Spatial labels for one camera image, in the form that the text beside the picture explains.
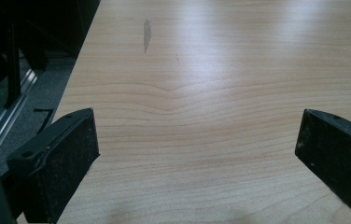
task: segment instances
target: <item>desk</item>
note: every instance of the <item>desk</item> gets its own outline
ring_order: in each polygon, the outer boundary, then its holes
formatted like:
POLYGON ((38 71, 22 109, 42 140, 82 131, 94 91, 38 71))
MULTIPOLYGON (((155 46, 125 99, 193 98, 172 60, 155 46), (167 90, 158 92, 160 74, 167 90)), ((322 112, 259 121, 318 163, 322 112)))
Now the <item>desk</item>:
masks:
POLYGON ((56 118, 85 107, 61 223, 351 223, 294 156, 305 108, 351 120, 351 1, 103 0, 56 118))

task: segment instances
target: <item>wooden table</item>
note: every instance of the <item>wooden table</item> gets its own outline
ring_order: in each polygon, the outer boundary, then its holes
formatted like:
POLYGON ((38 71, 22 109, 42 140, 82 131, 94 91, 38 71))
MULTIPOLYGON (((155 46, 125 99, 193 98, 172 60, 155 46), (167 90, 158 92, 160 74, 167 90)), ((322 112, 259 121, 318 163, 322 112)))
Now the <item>wooden table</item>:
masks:
POLYGON ((351 120, 351 1, 102 0, 56 117, 85 107, 60 223, 351 223, 294 156, 305 108, 351 120))

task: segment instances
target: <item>floor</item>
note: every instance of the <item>floor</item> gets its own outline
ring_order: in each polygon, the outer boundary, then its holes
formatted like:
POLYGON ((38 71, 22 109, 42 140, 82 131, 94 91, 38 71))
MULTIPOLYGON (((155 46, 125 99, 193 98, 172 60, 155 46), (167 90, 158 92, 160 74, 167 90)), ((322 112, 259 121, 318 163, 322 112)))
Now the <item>floor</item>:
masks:
MULTIPOLYGON (((51 124, 76 60, 62 51, 47 52, 45 71, 34 71, 37 80, 26 94, 25 103, 0 145, 0 174, 7 170, 7 155, 51 124)), ((30 69, 21 56, 21 76, 30 69)), ((7 79, 0 82, 0 116, 7 99, 7 79)))

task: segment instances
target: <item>wood grain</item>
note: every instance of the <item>wood grain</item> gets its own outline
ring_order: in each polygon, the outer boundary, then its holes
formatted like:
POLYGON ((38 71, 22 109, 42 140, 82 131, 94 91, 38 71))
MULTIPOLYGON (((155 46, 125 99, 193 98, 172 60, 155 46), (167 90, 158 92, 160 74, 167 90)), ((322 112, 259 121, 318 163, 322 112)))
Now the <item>wood grain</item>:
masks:
POLYGON ((294 156, 305 108, 351 120, 351 1, 102 0, 56 117, 85 107, 61 223, 351 223, 294 156))

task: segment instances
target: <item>light wood surface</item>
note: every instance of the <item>light wood surface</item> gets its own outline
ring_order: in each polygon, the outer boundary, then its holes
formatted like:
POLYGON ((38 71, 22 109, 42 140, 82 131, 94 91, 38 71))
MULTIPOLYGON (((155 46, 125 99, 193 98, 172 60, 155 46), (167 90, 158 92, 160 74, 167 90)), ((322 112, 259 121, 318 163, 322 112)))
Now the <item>light wood surface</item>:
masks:
POLYGON ((294 156, 305 108, 351 120, 349 0, 102 0, 56 118, 85 107, 60 223, 351 223, 294 156))

